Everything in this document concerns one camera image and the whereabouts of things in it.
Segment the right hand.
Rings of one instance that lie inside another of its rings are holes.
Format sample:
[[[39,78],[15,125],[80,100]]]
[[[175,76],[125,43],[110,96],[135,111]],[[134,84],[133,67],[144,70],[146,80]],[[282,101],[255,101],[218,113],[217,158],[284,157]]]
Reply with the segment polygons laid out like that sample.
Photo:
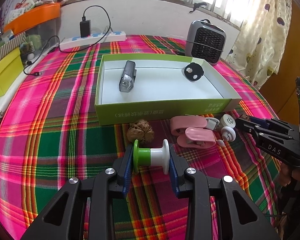
[[[285,163],[281,163],[279,172],[279,184],[287,186],[291,183],[292,179],[300,181],[300,168],[292,169]]]

